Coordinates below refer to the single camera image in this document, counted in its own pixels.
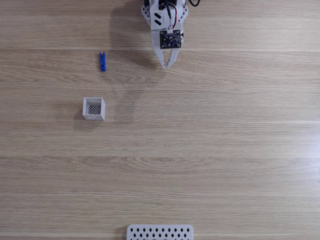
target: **mesh bottom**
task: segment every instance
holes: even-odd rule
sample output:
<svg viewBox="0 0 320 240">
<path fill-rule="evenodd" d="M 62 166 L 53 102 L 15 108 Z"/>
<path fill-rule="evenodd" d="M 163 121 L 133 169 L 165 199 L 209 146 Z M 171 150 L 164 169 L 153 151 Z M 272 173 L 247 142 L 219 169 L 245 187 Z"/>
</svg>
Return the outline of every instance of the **mesh bottom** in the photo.
<svg viewBox="0 0 320 240">
<path fill-rule="evenodd" d="M 133 224 L 127 228 L 126 240 L 193 240 L 194 230 L 183 224 Z"/>
<path fill-rule="evenodd" d="M 90 105 L 89 106 L 90 115 L 100 115 L 101 114 L 101 105 Z"/>
</svg>

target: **robotic arm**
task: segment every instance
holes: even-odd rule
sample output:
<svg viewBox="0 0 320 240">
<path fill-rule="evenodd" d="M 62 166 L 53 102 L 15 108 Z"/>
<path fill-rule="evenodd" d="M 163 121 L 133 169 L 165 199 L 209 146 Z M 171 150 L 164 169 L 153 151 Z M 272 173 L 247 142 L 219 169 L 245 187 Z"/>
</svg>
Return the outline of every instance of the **robotic arm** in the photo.
<svg viewBox="0 0 320 240">
<path fill-rule="evenodd" d="M 152 48 L 160 64 L 163 69 L 170 68 L 184 43 L 182 24 L 189 13 L 186 0 L 145 0 L 141 13 L 151 28 Z M 167 63 L 164 49 L 171 49 Z"/>
</svg>

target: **black circuit board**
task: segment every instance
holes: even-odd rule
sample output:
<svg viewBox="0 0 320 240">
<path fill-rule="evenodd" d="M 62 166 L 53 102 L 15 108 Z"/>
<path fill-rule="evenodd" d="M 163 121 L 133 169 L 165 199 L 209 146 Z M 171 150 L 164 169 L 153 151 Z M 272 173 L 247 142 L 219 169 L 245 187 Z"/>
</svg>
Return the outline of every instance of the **black circuit board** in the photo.
<svg viewBox="0 0 320 240">
<path fill-rule="evenodd" d="M 173 30 L 173 33 L 160 31 L 160 48 L 177 49 L 181 48 L 180 30 Z"/>
</svg>

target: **blue clothespin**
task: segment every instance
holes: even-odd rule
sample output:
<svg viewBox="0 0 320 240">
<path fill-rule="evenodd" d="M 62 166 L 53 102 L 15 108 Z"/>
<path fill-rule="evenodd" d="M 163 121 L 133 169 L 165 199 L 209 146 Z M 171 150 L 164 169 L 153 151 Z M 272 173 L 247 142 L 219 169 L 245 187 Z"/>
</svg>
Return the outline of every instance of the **blue clothespin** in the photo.
<svg viewBox="0 0 320 240">
<path fill-rule="evenodd" d="M 103 52 L 103 54 L 100 52 L 100 65 L 101 65 L 101 72 L 105 72 L 107 70 L 105 52 Z"/>
</svg>

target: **table surface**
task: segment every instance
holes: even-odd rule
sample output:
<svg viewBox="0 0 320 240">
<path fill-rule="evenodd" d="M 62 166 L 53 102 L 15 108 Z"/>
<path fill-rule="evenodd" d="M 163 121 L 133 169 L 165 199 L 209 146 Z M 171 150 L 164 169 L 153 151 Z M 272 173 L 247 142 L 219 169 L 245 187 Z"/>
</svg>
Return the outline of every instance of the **table surface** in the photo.
<svg viewBox="0 0 320 240">
<path fill-rule="evenodd" d="M 187 3 L 167 70 L 142 3 L 0 1 L 0 239 L 319 240 L 320 1 Z"/>
</svg>

